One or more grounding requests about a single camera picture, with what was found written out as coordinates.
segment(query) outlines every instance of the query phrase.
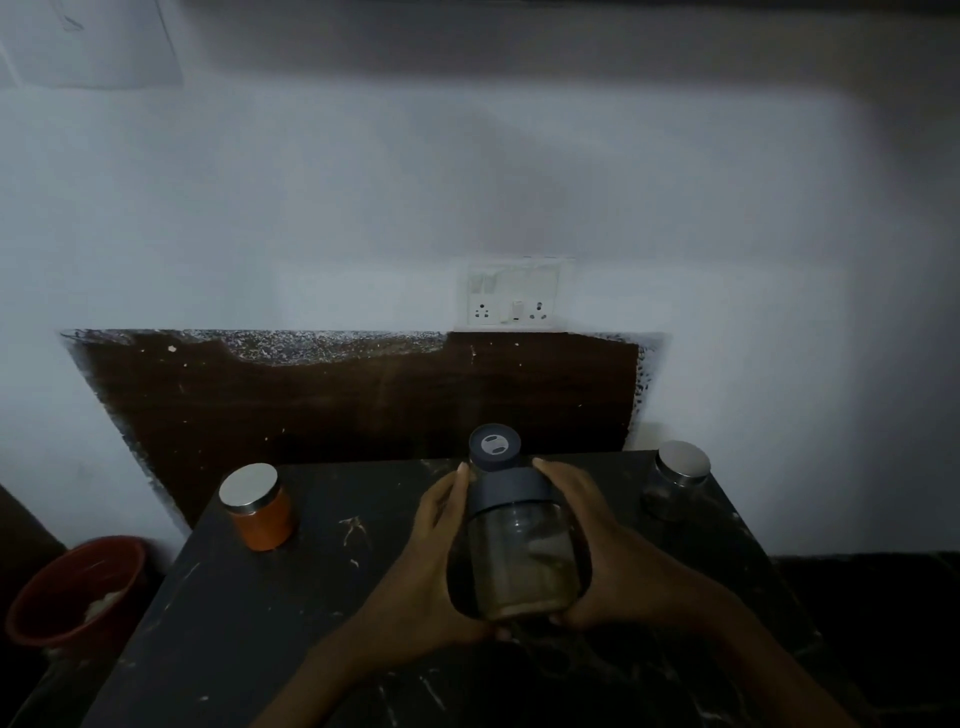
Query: jar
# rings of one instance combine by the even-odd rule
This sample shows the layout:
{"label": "jar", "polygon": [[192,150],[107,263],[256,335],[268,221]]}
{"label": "jar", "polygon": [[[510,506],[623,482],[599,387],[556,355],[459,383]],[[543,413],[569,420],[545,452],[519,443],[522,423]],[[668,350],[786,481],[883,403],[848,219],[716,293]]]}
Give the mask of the jar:
{"label": "jar", "polygon": [[480,425],[470,433],[470,481],[482,473],[515,468],[520,461],[520,436],[499,423]]}
{"label": "jar", "polygon": [[294,532],[293,506],[267,463],[251,463],[233,471],[220,485],[220,502],[240,537],[254,551],[269,551]]}
{"label": "jar", "polygon": [[689,494],[709,475],[710,459],[700,448],[682,440],[665,442],[650,466],[640,504],[656,519],[682,521]]}
{"label": "jar", "polygon": [[484,619],[561,612],[576,600],[580,577],[562,502],[533,468],[482,473],[470,486],[467,537]]}

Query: orange jar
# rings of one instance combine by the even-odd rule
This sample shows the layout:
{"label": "orange jar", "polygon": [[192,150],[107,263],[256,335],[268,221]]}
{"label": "orange jar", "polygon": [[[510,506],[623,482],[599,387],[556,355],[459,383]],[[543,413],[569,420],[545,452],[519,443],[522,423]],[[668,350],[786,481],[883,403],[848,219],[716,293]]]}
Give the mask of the orange jar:
{"label": "orange jar", "polygon": [[294,532],[290,497],[274,466],[245,465],[227,476],[219,493],[244,543],[254,551],[276,548]]}

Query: jar lid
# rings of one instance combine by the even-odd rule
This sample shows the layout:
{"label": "jar lid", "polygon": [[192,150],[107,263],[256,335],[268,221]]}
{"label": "jar lid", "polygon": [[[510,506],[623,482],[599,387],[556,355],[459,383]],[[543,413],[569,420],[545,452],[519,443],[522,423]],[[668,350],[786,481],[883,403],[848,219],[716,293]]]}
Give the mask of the jar lid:
{"label": "jar lid", "polygon": [[657,464],[675,475],[679,485],[689,485],[710,474],[710,459],[696,445],[682,440],[669,440],[657,450]]}
{"label": "jar lid", "polygon": [[501,505],[531,501],[564,502],[560,491],[535,468],[483,473],[467,492],[467,520]]}
{"label": "jar lid", "polygon": [[220,484],[220,502],[234,513],[255,513],[274,498],[276,468],[267,463],[250,463],[233,471]]}
{"label": "jar lid", "polygon": [[480,425],[470,433],[468,442],[470,461],[488,473],[512,468],[520,457],[520,436],[506,425]]}

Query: wooden backsplash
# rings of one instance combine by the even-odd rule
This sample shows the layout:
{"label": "wooden backsplash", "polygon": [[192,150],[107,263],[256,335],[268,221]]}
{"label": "wooden backsplash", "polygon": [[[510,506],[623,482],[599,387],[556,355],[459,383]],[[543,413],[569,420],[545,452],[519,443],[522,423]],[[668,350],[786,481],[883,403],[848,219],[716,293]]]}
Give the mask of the wooden backsplash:
{"label": "wooden backsplash", "polygon": [[197,521],[274,464],[466,456],[486,422],[526,452],[621,449],[648,351],[567,333],[92,330],[70,351],[133,452]]}

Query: countertop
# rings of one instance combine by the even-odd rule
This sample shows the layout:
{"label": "countertop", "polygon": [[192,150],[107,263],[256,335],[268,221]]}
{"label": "countertop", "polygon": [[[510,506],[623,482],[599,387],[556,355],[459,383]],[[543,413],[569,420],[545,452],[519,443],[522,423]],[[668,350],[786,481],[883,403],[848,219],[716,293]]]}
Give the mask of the countertop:
{"label": "countertop", "polygon": [[[713,478],[691,494],[684,520],[667,524],[638,508],[651,452],[557,459],[590,471],[622,522],[736,592],[814,678],[872,722],[859,690]],[[420,495],[456,464],[281,467],[300,527],[266,553],[249,551],[212,501],[84,728],[246,726],[307,647],[360,606],[403,548]],[[458,604],[469,601],[469,579],[468,564],[452,557]],[[513,643],[450,648],[378,675],[355,688],[328,725],[763,724],[696,637],[622,625],[581,635],[536,622],[515,634]]]}

